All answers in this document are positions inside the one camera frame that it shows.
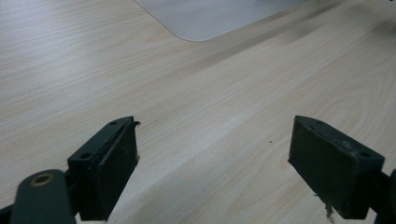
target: wood grain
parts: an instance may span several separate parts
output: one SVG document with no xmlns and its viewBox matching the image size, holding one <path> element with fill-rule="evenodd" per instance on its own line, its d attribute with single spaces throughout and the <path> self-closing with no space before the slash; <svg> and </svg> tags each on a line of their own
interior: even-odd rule
<svg viewBox="0 0 396 224">
<path fill-rule="evenodd" d="M 109 223 L 330 223 L 287 163 L 293 118 L 324 120 L 396 167 L 395 8 L 312 1 L 188 42 L 134 1 L 3 1 L 0 205 L 134 115 L 141 160 Z"/>
</svg>

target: table surface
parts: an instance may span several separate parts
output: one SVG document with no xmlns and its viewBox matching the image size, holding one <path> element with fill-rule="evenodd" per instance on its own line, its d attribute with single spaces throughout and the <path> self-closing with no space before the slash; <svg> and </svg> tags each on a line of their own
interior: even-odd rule
<svg viewBox="0 0 396 224">
<path fill-rule="evenodd" d="M 0 205 L 134 115 L 141 160 L 108 223 L 331 223 L 287 162 L 293 118 L 396 168 L 395 8 L 317 0 L 189 42 L 132 0 L 2 1 Z"/>
</svg>

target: wooden table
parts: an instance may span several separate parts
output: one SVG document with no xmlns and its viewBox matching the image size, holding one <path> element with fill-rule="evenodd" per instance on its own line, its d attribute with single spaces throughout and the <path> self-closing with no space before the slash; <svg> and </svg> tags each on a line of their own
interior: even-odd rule
<svg viewBox="0 0 396 224">
<path fill-rule="evenodd" d="M 396 168 L 395 11 L 313 1 L 188 42 L 132 0 L 2 1 L 0 205 L 134 115 L 141 160 L 109 223 L 330 223 L 287 162 L 293 118 L 326 121 Z"/>
</svg>

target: screw hole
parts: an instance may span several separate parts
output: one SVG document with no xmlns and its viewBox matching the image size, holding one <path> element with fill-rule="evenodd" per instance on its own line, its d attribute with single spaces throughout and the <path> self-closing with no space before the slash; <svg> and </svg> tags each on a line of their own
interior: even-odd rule
<svg viewBox="0 0 396 224">
<path fill-rule="evenodd" d="M 52 178 L 52 174 L 39 175 L 30 182 L 30 185 L 32 185 L 33 187 L 40 187 L 48 184 L 52 180 Z"/>
<path fill-rule="evenodd" d="M 368 154 L 367 152 L 361 152 L 359 153 L 361 156 L 363 157 L 370 157 L 370 154 Z"/>
<path fill-rule="evenodd" d="M 88 159 L 90 156 L 91 156 L 91 153 L 84 153 L 84 154 L 82 154 L 80 157 L 81 157 L 83 160 L 85 160 L 85 159 Z"/>
</svg>

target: transparent chair mat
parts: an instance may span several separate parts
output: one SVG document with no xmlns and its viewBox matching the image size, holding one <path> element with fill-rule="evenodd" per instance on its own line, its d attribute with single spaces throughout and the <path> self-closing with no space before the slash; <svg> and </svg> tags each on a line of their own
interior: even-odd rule
<svg viewBox="0 0 396 224">
<path fill-rule="evenodd" d="M 205 41 L 308 0 L 136 0 L 174 35 Z"/>
</svg>

